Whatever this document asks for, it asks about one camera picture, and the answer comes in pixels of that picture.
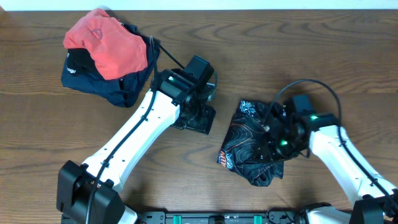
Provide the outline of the black printed cycling jersey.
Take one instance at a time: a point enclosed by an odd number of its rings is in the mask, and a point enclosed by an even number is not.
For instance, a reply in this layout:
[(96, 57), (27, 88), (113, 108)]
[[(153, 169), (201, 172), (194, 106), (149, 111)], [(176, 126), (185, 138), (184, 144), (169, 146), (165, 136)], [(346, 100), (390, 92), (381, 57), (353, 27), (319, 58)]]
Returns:
[(271, 140), (271, 132), (266, 131), (266, 125), (261, 123), (270, 105), (261, 101), (240, 101), (217, 158), (218, 164), (255, 187), (267, 187), (273, 178), (282, 179), (284, 176), (283, 162), (254, 160), (255, 150)]

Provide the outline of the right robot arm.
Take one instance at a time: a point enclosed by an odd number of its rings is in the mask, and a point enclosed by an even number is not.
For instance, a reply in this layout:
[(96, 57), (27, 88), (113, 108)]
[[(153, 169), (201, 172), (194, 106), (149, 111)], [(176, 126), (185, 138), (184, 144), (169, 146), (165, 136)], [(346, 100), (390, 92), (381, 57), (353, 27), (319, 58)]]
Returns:
[(276, 163), (306, 151), (326, 165), (343, 189), (352, 212), (329, 203), (308, 205), (297, 212), (295, 223), (397, 223), (397, 187), (386, 180), (349, 139), (333, 114), (292, 114), (286, 124), (266, 126), (265, 140), (254, 159)]

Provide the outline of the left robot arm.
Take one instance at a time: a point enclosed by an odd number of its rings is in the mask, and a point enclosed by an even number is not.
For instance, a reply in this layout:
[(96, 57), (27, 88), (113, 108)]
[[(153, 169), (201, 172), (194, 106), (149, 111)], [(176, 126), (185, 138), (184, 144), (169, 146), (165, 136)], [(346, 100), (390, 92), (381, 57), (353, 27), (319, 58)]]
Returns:
[(62, 223), (136, 223), (137, 212), (120, 196), (131, 172), (168, 127), (210, 132), (215, 109), (206, 102), (215, 76), (212, 68), (188, 67), (156, 74), (138, 109), (101, 149), (60, 169), (56, 207)]

